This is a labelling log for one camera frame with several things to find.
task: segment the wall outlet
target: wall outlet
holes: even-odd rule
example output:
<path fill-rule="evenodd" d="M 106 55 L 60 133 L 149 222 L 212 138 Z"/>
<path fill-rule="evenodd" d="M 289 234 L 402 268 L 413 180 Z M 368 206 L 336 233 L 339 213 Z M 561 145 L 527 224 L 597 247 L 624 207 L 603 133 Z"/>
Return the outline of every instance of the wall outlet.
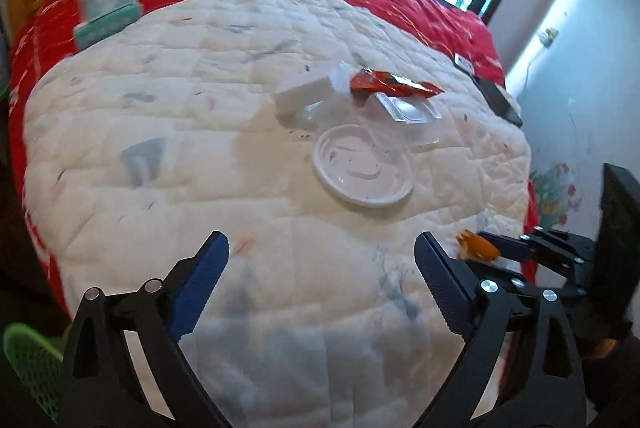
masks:
<path fill-rule="evenodd" d="M 540 43 L 542 43 L 542 45 L 545 46 L 547 49 L 549 49 L 549 47 L 553 45 L 553 43 L 556 41 L 556 38 L 558 38 L 559 34 L 560 34 L 560 31 L 553 27 L 547 27 L 546 29 L 541 29 L 536 33 L 536 35 L 538 36 L 538 39 L 540 40 Z"/>

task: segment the green mesh basket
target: green mesh basket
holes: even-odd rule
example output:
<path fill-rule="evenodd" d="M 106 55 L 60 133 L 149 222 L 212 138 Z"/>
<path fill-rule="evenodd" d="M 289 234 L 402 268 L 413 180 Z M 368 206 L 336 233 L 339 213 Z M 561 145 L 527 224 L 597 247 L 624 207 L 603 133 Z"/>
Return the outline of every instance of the green mesh basket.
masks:
<path fill-rule="evenodd" d="M 62 342 L 48 340 L 23 324 L 4 331 L 4 354 L 40 407 L 58 421 Z"/>

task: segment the smartphone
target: smartphone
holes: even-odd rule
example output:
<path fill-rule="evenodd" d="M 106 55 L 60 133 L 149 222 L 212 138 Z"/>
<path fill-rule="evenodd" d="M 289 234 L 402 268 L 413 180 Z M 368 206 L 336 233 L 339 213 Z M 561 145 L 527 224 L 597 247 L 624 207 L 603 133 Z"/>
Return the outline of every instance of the smartphone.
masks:
<path fill-rule="evenodd" d="M 482 95 L 489 104 L 491 110 L 494 111 L 497 116 L 500 116 L 505 121 L 514 124 L 518 128 L 522 127 L 522 120 L 520 119 L 520 116 L 494 82 L 484 78 L 478 78 L 477 76 L 473 76 L 472 79 L 476 84 L 476 87 L 478 87 L 480 92 L 482 92 Z"/>

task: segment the white quilt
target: white quilt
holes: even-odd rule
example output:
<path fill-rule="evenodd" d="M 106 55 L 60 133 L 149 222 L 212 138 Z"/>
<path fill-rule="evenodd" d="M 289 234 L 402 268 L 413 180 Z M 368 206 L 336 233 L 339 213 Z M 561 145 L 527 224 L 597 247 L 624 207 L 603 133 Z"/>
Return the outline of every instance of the white quilt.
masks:
<path fill-rule="evenodd" d="M 416 154 L 394 207 L 327 192 L 313 138 L 274 114 L 284 76 L 336 58 L 445 91 L 431 100 L 441 141 Z M 415 267 L 416 236 L 454 255 L 462 229 L 515 236 L 527 209 L 522 132 L 443 54 L 342 0 L 156 10 L 51 69 L 24 141 L 26 205 L 72 311 L 91 286 L 135 290 L 211 231 L 228 236 L 230 262 L 181 346 L 236 427 L 411 426 L 462 347 Z M 492 398 L 495 386 L 485 409 Z"/>

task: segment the silver bolt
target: silver bolt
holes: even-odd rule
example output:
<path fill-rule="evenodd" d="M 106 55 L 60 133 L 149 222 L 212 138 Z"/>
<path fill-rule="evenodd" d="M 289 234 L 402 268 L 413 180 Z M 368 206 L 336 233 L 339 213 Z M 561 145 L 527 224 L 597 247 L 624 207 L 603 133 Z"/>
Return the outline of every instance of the silver bolt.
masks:
<path fill-rule="evenodd" d="M 548 302 L 555 302 L 558 299 L 558 295 L 554 293 L 551 289 L 543 290 L 542 296 L 545 297 L 545 300 Z"/>
<path fill-rule="evenodd" d="M 145 291 L 148 293 L 156 293 L 162 289 L 162 282 L 154 278 L 145 283 Z"/>
<path fill-rule="evenodd" d="M 498 290 L 498 284 L 491 280 L 482 280 L 480 287 L 487 293 L 495 293 Z"/>
<path fill-rule="evenodd" d="M 100 289 L 97 287 L 91 287 L 91 289 L 87 289 L 86 293 L 84 293 L 84 297 L 87 300 L 95 300 L 98 296 L 100 296 Z"/>

